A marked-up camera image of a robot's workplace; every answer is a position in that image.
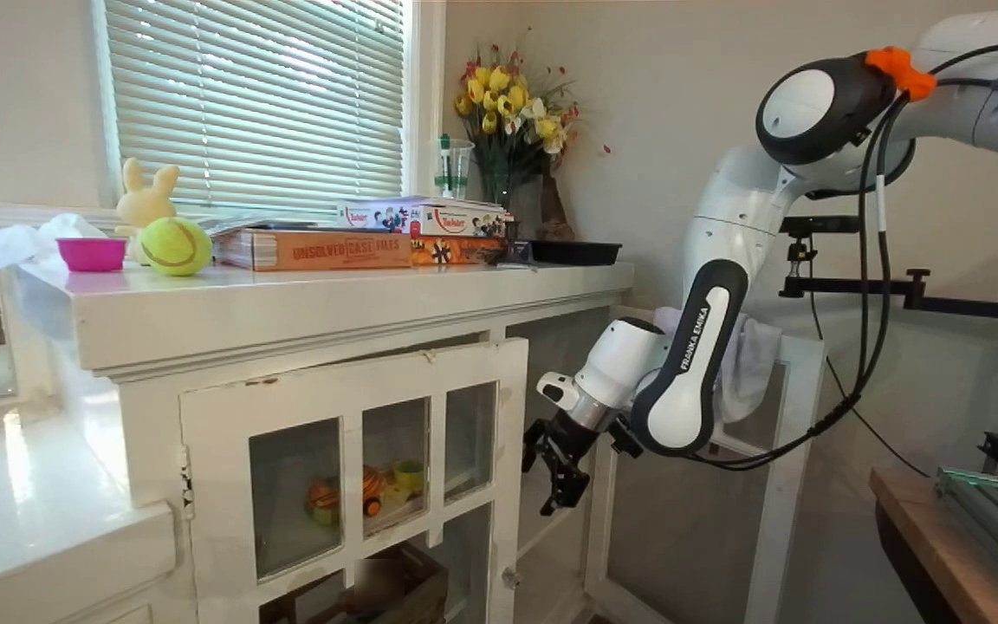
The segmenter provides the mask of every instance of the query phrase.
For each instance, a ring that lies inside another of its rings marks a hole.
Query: flowers
[[[455,100],[459,118],[475,147],[483,192],[505,206],[511,192],[550,172],[571,143],[579,108],[566,89],[566,67],[550,67],[557,82],[535,89],[522,54],[503,54],[498,44],[475,54],[462,72]]]

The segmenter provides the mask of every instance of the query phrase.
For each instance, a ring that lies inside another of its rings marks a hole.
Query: wooden table
[[[923,617],[998,624],[995,534],[913,470],[875,470],[871,485],[881,544]]]

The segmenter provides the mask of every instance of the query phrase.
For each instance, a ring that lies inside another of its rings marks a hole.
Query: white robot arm
[[[916,139],[939,134],[998,153],[998,15],[936,24],[920,52],[858,52],[808,61],[761,98],[759,143],[723,155],[682,238],[682,314],[654,327],[615,318],[579,376],[545,376],[557,406],[528,429],[522,467],[540,455],[555,507],[577,507],[583,455],[603,429],[622,452],[693,459],[716,424],[716,368],[752,274],[798,199],[864,194],[900,178]]]

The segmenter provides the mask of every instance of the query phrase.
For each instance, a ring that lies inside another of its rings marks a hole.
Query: pink cup
[[[126,261],[126,238],[54,238],[54,246],[72,274],[118,274]]]

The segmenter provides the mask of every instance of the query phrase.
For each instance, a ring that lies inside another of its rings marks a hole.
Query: glass cabinet door
[[[276,614],[325,580],[349,588],[369,559],[419,540],[446,561],[449,614],[511,620],[522,393],[522,341],[186,393],[200,617]]]

